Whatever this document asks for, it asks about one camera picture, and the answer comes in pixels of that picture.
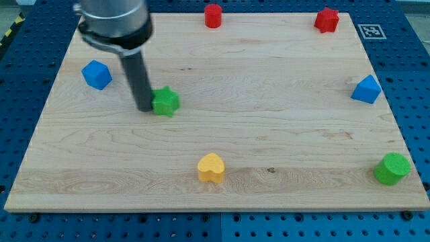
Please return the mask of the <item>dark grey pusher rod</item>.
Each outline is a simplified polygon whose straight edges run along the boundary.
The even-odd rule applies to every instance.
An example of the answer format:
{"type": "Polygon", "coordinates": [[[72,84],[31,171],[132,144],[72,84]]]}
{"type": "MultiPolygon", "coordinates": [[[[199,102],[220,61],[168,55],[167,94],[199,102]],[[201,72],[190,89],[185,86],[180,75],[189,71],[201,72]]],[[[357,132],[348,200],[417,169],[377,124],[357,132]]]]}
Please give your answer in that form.
{"type": "Polygon", "coordinates": [[[135,48],[124,52],[120,56],[120,61],[137,109],[141,112],[152,111],[153,89],[148,78],[141,49],[135,48]]]}

